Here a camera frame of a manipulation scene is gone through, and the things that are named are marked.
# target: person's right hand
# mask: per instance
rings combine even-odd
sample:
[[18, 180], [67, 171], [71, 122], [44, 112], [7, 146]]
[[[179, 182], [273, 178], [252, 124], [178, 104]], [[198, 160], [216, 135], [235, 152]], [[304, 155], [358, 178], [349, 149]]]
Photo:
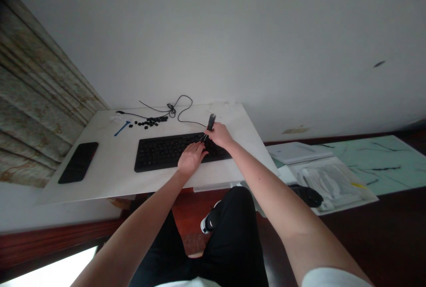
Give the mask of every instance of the person's right hand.
[[216, 145], [219, 145], [223, 148], [226, 148], [227, 145], [234, 142], [234, 139], [232, 138], [231, 134], [229, 134], [226, 126], [219, 122], [215, 122], [213, 124], [212, 131], [205, 130], [204, 133], [207, 134]]

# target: keyboard cable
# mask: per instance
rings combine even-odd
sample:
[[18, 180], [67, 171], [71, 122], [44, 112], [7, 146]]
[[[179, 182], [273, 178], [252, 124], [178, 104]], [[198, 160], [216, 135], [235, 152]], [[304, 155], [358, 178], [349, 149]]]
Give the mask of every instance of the keyboard cable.
[[[152, 109], [152, 110], [155, 110], [155, 111], [157, 111], [157, 112], [161, 112], [161, 113], [166, 113], [166, 114], [164, 114], [164, 115], [161, 115], [161, 116], [157, 116], [157, 117], [155, 117], [155, 118], [160, 118], [160, 117], [164, 117], [164, 116], [169, 116], [169, 117], [171, 117], [171, 118], [174, 118], [174, 117], [176, 117], [176, 109], [175, 109], [175, 106], [176, 106], [176, 104], [179, 102], [179, 100], [181, 99], [181, 97], [182, 96], [185, 96], [186, 98], [189, 98], [190, 99], [190, 101], [191, 101], [191, 104], [187, 107], [187, 108], [185, 108], [184, 110], [182, 110], [180, 113], [179, 113], [179, 115], [177, 116], [178, 118], [178, 121], [179, 122], [181, 122], [181, 123], [195, 123], [195, 124], [198, 124], [198, 125], [201, 125], [201, 126], [204, 126], [205, 128], [207, 128], [207, 126], [206, 125], [203, 125], [203, 124], [201, 124], [201, 123], [198, 123], [198, 122], [193, 122], [193, 121], [181, 121], [180, 119], [179, 119], [179, 117], [181, 116], [181, 114], [183, 113], [183, 112], [185, 112], [187, 109], [189, 109], [191, 106], [192, 106], [192, 103], [193, 103], [193, 100], [192, 100], [192, 98], [190, 98], [189, 96], [187, 96], [187, 95], [181, 95], [181, 96], [179, 96], [178, 97], [178, 99], [177, 99], [177, 101], [175, 102], [175, 104], [173, 105], [173, 104], [170, 104], [170, 103], [168, 103], [167, 104], [167, 107], [169, 108], [169, 110], [165, 110], [165, 111], [163, 111], [163, 110], [157, 110], [157, 109], [155, 109], [155, 108], [152, 108], [152, 107], [150, 107], [149, 105], [146, 105], [144, 102], [142, 102], [142, 101], [139, 101], [140, 103], [142, 103], [143, 105], [145, 105], [145, 106], [147, 106], [147, 107], [149, 107], [150, 109]], [[120, 114], [128, 114], [128, 115], [133, 115], [133, 116], [137, 116], [137, 117], [140, 117], [140, 118], [145, 118], [145, 119], [149, 119], [149, 118], [146, 118], [146, 117], [144, 117], [144, 116], [141, 116], [141, 115], [137, 115], [137, 114], [133, 114], [133, 113], [126, 113], [126, 112], [123, 112], [123, 111], [120, 111], [120, 110], [118, 110], [118, 111], [116, 111], [116, 113], [120, 113]]]

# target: person's left hand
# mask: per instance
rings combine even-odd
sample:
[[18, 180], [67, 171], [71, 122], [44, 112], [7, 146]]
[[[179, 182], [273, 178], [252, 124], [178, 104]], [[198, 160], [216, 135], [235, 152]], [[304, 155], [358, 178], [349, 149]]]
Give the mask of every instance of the person's left hand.
[[204, 156], [208, 154], [205, 149], [204, 143], [192, 143], [183, 151], [179, 162], [177, 163], [177, 170], [188, 177], [191, 177], [201, 164]]

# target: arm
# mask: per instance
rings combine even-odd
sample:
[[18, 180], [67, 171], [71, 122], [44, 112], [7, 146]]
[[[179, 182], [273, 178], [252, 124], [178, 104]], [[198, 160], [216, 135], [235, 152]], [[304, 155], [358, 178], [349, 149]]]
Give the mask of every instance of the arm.
[[185, 149], [176, 173], [117, 229], [72, 287], [129, 285], [182, 187], [208, 154], [204, 148], [198, 142]]
[[312, 269], [334, 267], [371, 284], [333, 233], [314, 212], [274, 173], [236, 143], [226, 126], [215, 123], [205, 131], [217, 145], [231, 154], [284, 244], [299, 286]]

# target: patterned curtain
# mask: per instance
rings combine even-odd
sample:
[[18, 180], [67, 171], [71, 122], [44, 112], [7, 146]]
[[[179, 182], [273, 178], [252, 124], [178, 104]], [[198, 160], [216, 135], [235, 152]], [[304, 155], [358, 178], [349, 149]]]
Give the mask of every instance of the patterned curtain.
[[0, 180], [42, 188], [108, 106], [22, 2], [0, 22]]

